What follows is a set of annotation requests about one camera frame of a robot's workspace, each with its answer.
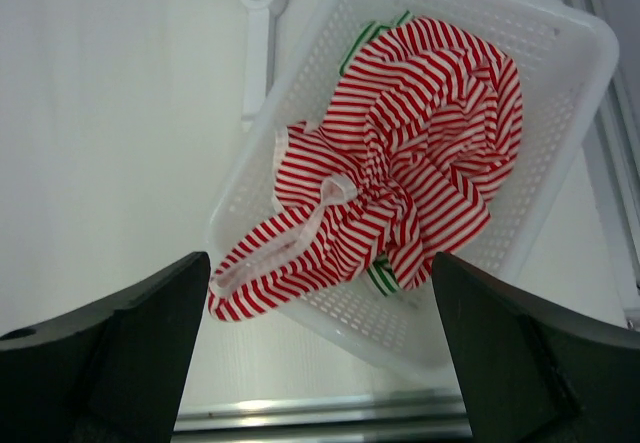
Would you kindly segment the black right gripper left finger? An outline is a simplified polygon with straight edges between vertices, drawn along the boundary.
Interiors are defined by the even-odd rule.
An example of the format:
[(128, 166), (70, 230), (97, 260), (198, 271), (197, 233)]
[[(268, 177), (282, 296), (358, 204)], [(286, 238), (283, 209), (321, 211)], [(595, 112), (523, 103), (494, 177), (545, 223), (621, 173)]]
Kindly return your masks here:
[(1, 337), (4, 442), (168, 442), (200, 327), (209, 257)]

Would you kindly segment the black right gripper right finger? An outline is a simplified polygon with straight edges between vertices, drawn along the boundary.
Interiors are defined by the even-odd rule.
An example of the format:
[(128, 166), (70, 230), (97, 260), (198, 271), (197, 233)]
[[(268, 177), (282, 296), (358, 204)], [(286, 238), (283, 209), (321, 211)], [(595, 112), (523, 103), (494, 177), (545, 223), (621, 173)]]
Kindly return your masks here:
[(638, 441), (638, 332), (448, 253), (432, 285), (475, 441)]

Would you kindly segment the red striped tank top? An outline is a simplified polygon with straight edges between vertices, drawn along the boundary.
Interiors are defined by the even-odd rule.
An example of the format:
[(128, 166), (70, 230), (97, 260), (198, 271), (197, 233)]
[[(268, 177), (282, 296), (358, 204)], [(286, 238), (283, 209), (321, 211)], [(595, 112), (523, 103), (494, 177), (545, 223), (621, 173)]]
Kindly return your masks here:
[(208, 310), (235, 322), (347, 283), (385, 257), (399, 289), (488, 225), (523, 133), (514, 59), (415, 17), (361, 46), (320, 122), (280, 129), (277, 212), (214, 271)]

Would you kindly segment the green striped tank top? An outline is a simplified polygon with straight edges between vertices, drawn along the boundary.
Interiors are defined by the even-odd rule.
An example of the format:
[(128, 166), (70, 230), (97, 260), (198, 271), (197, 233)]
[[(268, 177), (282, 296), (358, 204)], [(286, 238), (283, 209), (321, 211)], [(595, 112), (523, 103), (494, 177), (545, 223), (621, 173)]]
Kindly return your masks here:
[[(339, 75), (341, 77), (344, 76), (356, 54), (363, 46), (377, 39), (382, 34), (390, 31), (391, 29), (406, 24), (413, 18), (414, 15), (410, 11), (404, 11), (403, 13), (394, 17), (390, 22), (372, 20), (365, 23), (354, 42), (345, 52), (339, 65)], [(369, 284), (383, 296), (389, 296), (401, 290), (400, 285), (398, 284), (394, 272), (391, 268), (389, 259), (384, 253), (380, 254), (374, 259), (374, 261), (364, 273), (364, 276), (367, 278)]]

